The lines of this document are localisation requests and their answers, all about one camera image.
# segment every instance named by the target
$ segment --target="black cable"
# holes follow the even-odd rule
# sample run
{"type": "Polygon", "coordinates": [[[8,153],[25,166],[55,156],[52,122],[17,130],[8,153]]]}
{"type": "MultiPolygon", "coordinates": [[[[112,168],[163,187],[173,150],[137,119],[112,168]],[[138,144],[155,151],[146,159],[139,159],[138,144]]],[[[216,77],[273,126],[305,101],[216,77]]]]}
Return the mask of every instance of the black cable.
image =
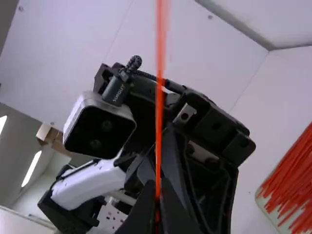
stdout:
{"type": "Polygon", "coordinates": [[[133,72],[133,74],[135,75],[138,75],[138,76],[142,76],[142,77],[145,77],[145,78],[148,78],[148,79],[151,79],[153,81],[157,81],[157,77],[156,76],[153,76],[147,72],[143,72],[143,71],[140,71],[140,70],[136,70],[133,72]]]}

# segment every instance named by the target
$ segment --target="white wall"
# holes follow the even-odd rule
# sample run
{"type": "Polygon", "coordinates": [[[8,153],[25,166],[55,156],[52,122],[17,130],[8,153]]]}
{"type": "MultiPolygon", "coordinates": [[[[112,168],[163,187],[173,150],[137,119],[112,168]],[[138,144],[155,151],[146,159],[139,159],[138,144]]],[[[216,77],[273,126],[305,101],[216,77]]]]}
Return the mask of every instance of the white wall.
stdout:
{"type": "Polygon", "coordinates": [[[44,213],[38,208],[37,204],[54,181],[54,175],[49,173],[42,174],[31,187],[18,198],[11,206],[11,209],[26,216],[32,214],[48,220],[44,213]]]}
{"type": "MultiPolygon", "coordinates": [[[[155,73],[155,1],[21,0],[0,58],[0,101],[63,125],[102,62],[139,54],[155,73]]],[[[229,110],[267,50],[194,0],[173,0],[167,77],[229,110]]]]}
{"type": "Polygon", "coordinates": [[[273,51],[231,114],[251,131],[256,151],[240,166],[233,234],[275,234],[255,204],[256,189],[312,121],[312,47],[273,51]]]}
{"type": "Polygon", "coordinates": [[[41,225],[14,211],[0,207],[0,233],[5,234],[54,234],[55,227],[41,225]]]}
{"type": "MultiPolygon", "coordinates": [[[[0,136],[0,204],[9,206],[19,196],[34,155],[42,147],[36,139],[39,121],[0,104],[0,117],[4,115],[7,120],[0,136]]],[[[42,174],[51,157],[44,147],[30,184],[42,174]]]]}
{"type": "Polygon", "coordinates": [[[70,157],[54,151],[52,160],[47,166],[44,174],[42,174],[33,184],[27,188],[27,190],[11,206],[11,209],[24,215],[32,214],[40,218],[48,219],[38,208],[37,204],[43,194],[55,181],[55,177],[61,168],[65,164],[68,164],[70,159],[70,157]]]}

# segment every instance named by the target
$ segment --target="camera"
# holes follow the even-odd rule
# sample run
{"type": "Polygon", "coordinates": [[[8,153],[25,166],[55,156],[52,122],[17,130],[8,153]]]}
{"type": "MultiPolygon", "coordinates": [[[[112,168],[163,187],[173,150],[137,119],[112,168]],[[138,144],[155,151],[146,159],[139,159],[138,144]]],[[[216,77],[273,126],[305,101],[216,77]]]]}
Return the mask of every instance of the camera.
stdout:
{"type": "Polygon", "coordinates": [[[126,105],[113,106],[92,91],[76,101],[63,129],[69,151],[104,159],[117,156],[137,124],[126,105]]]}

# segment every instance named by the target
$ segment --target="white ceiling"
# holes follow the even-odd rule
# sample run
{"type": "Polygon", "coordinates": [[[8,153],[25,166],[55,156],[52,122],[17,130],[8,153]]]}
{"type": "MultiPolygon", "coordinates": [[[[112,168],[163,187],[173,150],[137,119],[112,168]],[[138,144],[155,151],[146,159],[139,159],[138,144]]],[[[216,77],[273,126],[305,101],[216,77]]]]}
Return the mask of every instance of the white ceiling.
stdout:
{"type": "Polygon", "coordinates": [[[196,0],[267,49],[312,44],[310,0],[196,0]]]}

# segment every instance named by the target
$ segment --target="ceiling light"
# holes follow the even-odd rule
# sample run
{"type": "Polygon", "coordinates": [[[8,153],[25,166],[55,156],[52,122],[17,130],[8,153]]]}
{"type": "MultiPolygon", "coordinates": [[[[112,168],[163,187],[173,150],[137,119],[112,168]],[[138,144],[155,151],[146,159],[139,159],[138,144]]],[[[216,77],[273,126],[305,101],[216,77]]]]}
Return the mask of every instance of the ceiling light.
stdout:
{"type": "Polygon", "coordinates": [[[36,167],[36,164],[38,163],[40,156],[41,156],[41,150],[35,154],[34,159],[31,162],[30,167],[28,169],[28,172],[25,176],[25,179],[24,179],[23,183],[21,184],[21,187],[24,187],[29,182],[30,177],[31,177],[32,173],[34,172],[34,169],[36,167]]]}
{"type": "Polygon", "coordinates": [[[5,125],[6,118],[7,118],[7,116],[2,116],[0,118],[0,134],[1,134],[2,130],[3,130],[4,125],[5,125]]]}

